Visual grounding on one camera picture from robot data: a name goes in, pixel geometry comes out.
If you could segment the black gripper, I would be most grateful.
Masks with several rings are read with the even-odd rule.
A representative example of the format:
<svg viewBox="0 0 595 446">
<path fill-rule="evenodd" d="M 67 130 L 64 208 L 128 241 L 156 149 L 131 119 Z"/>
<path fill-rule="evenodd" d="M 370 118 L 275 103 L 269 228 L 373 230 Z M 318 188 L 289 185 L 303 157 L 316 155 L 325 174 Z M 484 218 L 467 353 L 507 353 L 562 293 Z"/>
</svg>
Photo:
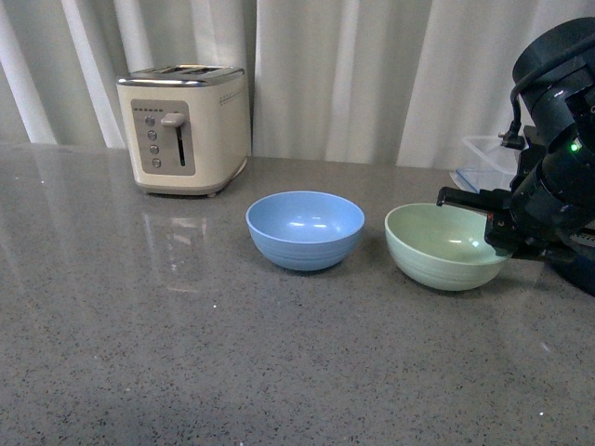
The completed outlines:
<svg viewBox="0 0 595 446">
<path fill-rule="evenodd" d="M 594 220 L 594 151 L 579 138 L 546 155 L 513 193 L 442 187 L 436 204 L 488 214 L 484 239 L 502 256 L 560 264 L 594 258 L 578 241 Z"/>
</svg>

